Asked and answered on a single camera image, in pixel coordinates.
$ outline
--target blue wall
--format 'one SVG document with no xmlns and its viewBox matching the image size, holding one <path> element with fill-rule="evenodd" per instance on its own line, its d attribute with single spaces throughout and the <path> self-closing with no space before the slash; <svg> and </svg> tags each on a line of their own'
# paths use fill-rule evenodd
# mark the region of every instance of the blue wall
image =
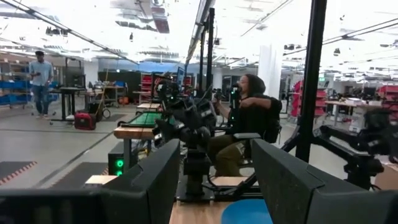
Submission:
<svg viewBox="0 0 398 224">
<path fill-rule="evenodd" d="M 112 60 L 99 59 L 98 70 L 103 71 L 108 69 L 120 70 L 138 70 L 143 72 L 177 72 L 178 67 L 184 68 L 183 63 L 156 63 L 156 62 L 141 62 L 136 65 L 127 60 Z M 188 66 L 188 73 L 199 73 L 199 65 L 191 64 Z"/>
</svg>

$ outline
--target blue jeans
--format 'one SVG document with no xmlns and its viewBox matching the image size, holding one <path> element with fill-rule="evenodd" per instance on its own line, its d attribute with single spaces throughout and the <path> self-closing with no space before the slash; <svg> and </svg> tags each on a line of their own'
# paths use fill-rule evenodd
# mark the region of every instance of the blue jeans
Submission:
<svg viewBox="0 0 398 224">
<path fill-rule="evenodd" d="M 32 85 L 32 91 L 37 112 L 42 115 L 47 115 L 49 113 L 49 88 L 47 86 Z"/>
</svg>

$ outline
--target woman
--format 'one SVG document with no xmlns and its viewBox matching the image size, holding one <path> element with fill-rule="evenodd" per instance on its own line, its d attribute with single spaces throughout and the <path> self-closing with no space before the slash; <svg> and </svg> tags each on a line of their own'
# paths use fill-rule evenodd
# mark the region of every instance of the woman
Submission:
<svg viewBox="0 0 398 224">
<path fill-rule="evenodd" d="M 245 141 L 235 142 L 234 133 L 258 133 L 264 137 L 271 118 L 279 120 L 282 104 L 279 100 L 264 96 L 266 90 L 264 82 L 256 75 L 243 75 L 239 81 L 241 103 L 236 124 L 230 134 L 210 139 L 208 156 L 215 165 L 216 176 L 239 177 L 239 163 L 243 155 L 250 157 L 245 151 Z M 229 108 L 220 101 L 215 106 L 224 117 L 228 117 Z"/>
</svg>

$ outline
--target olive pants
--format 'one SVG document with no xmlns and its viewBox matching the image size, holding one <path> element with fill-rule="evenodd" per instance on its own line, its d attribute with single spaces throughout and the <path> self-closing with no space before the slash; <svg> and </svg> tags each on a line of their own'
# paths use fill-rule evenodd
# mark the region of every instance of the olive pants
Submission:
<svg viewBox="0 0 398 224">
<path fill-rule="evenodd" d="M 240 177 L 243 154 L 244 141 L 234 142 L 230 135 L 213 137 L 208 143 L 208 157 L 216 169 L 216 177 Z"/>
</svg>

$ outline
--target shelving unit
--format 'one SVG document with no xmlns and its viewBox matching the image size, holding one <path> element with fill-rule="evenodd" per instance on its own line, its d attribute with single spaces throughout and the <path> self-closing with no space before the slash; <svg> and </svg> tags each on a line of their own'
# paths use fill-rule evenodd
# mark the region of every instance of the shelving unit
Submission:
<svg viewBox="0 0 398 224">
<path fill-rule="evenodd" d="M 382 102 L 383 108 L 392 110 L 390 119 L 392 121 L 398 121 L 398 85 L 383 85 L 377 92 L 379 96 L 385 98 Z"/>
<path fill-rule="evenodd" d="M 171 74 L 172 78 L 175 80 L 177 78 L 177 74 Z M 192 86 L 192 76 L 187 75 L 184 78 L 185 86 Z M 139 95 L 140 103 L 149 103 L 150 102 L 150 88 L 152 86 L 152 75 L 150 73 L 141 73 L 141 90 Z"/>
<path fill-rule="evenodd" d="M 0 63 L 0 105 L 25 105 L 31 100 L 29 63 Z"/>
<path fill-rule="evenodd" d="M 326 108 L 326 89 L 319 88 L 317 91 L 317 101 L 315 105 L 315 117 L 319 117 L 325 114 Z M 303 81 L 298 81 L 293 87 L 293 96 L 292 96 L 292 111 L 290 115 L 296 118 L 301 112 L 301 104 L 302 104 L 302 93 L 303 93 Z"/>
</svg>

